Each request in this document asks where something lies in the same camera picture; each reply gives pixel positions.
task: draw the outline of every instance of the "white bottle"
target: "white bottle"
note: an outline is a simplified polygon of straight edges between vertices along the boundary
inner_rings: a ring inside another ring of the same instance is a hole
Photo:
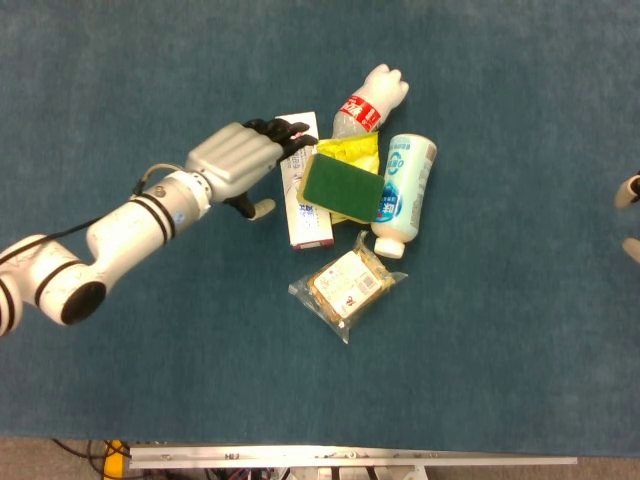
[[[333,138],[353,137],[377,130],[389,112],[400,105],[409,91],[409,84],[401,81],[400,70],[385,64],[374,68],[340,108],[333,119]]]
[[[420,135],[404,133],[391,139],[384,192],[371,224],[378,236],[374,248],[378,255],[401,258],[404,244],[418,235],[424,191],[437,151],[435,143]]]

